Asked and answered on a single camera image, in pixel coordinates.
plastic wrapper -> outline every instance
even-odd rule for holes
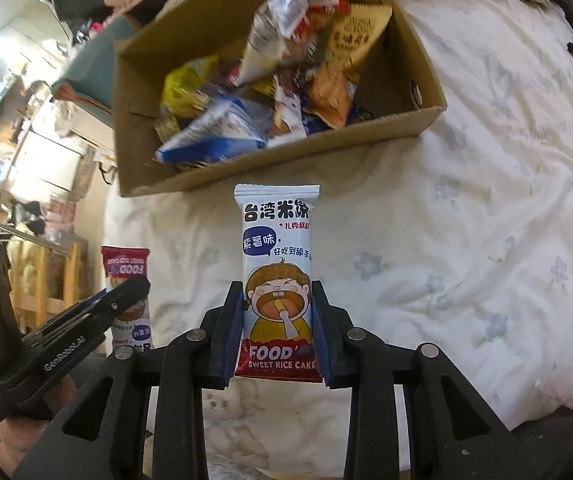
[[[190,122],[190,119],[175,117],[168,108],[162,107],[160,109],[160,121],[155,126],[155,132],[158,134],[160,142],[164,143],[186,128]]]
[[[160,162],[208,164],[266,146],[271,110],[247,99],[214,101],[156,152]]]
[[[306,138],[301,116],[301,89],[298,80],[301,70],[287,67],[274,75],[275,112],[268,133],[268,145],[276,146]]]
[[[106,276],[106,290],[112,290],[132,276],[147,275],[148,249],[102,247],[102,261]],[[153,348],[149,300],[138,301],[116,317],[111,326],[113,350],[123,345],[132,346],[136,352]]]
[[[370,111],[362,108],[360,105],[353,104],[348,112],[346,126],[362,123],[364,121],[371,121],[373,119],[375,119],[375,116]],[[306,130],[307,136],[330,130],[330,126],[314,114],[303,113],[302,124]]]
[[[392,13],[389,6],[352,5],[333,23],[324,62],[307,72],[307,111],[331,128],[346,124],[359,71]]]
[[[319,186],[238,184],[244,333],[236,374],[320,382],[311,330],[311,219]]]
[[[212,92],[204,87],[217,63],[217,56],[198,57],[169,72],[164,79],[161,108],[179,118],[198,117],[211,100]]]
[[[279,66],[310,60],[326,28],[346,0],[267,0],[256,11],[236,86],[272,75]]]

white snack bag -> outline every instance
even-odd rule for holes
[[[106,290],[113,290],[132,276],[146,276],[148,256],[148,249],[103,246]],[[114,351],[122,345],[132,346],[136,352],[153,349],[148,297],[138,301],[115,318],[111,325],[111,335]]]
[[[311,330],[311,224],[319,186],[235,186],[244,214],[237,375],[320,382]]]
[[[348,12],[346,0],[267,0],[256,11],[235,86],[270,76],[279,66],[309,59],[320,30],[337,12]]]

bed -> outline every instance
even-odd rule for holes
[[[536,382],[573,359],[573,31],[555,5],[402,1],[449,105],[419,138],[192,192],[123,199],[113,186],[105,243],[151,249],[162,346],[241,276],[234,185],[320,184],[313,274],[330,302],[387,343],[438,344],[512,429],[557,407]],[[349,396],[236,378],[204,393],[207,450],[285,474],[341,476]],[[407,446],[402,437],[403,466]]]

purple sticker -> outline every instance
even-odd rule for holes
[[[260,256],[260,254],[269,256],[278,241],[276,232],[265,225],[249,227],[244,231],[242,238],[244,254],[249,256]]]
[[[144,341],[151,337],[151,328],[146,325],[135,325],[132,335],[136,341]]]

blue gripper pad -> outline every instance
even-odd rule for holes
[[[346,310],[329,304],[321,282],[312,285],[313,346],[319,373],[329,388],[348,388],[357,379],[358,363],[356,356],[345,353],[343,336],[353,323]]]
[[[223,390],[235,373],[242,339],[243,293],[242,282],[232,282],[224,306],[214,309],[219,319],[211,338],[209,357],[209,376],[215,381],[212,388]]]

